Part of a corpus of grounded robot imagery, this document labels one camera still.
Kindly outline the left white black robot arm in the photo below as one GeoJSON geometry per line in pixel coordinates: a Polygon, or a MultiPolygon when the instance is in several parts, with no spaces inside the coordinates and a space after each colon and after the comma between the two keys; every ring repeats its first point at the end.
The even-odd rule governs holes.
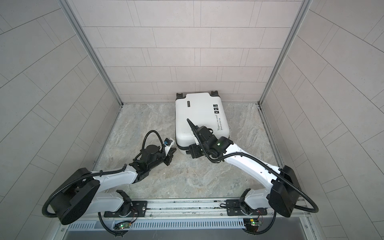
{"type": "Polygon", "coordinates": [[[162,163],[170,165],[177,150],[176,141],[172,138],[159,140],[160,146],[143,143],[133,162],[120,169],[98,172],[78,169],[48,197],[42,206],[42,215],[58,218],[62,225],[69,225],[84,215],[97,213],[107,232],[123,237],[141,210],[123,190],[106,191],[138,183],[162,163]]]}

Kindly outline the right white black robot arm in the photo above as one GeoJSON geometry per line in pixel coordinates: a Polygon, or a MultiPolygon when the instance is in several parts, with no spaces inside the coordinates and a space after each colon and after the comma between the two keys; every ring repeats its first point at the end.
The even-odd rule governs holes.
{"type": "Polygon", "coordinates": [[[261,231],[245,229],[246,233],[264,234],[272,228],[278,215],[289,218],[295,209],[308,213],[319,212],[317,204],[301,190],[292,168],[270,165],[248,154],[232,140],[226,137],[216,138],[207,127],[198,127],[190,119],[187,122],[196,140],[195,144],[190,145],[193,158],[205,156],[214,164],[232,164],[264,186],[259,190],[246,189],[239,198],[239,208],[247,216],[261,215],[260,208],[272,208],[274,213],[271,223],[261,231]]]}

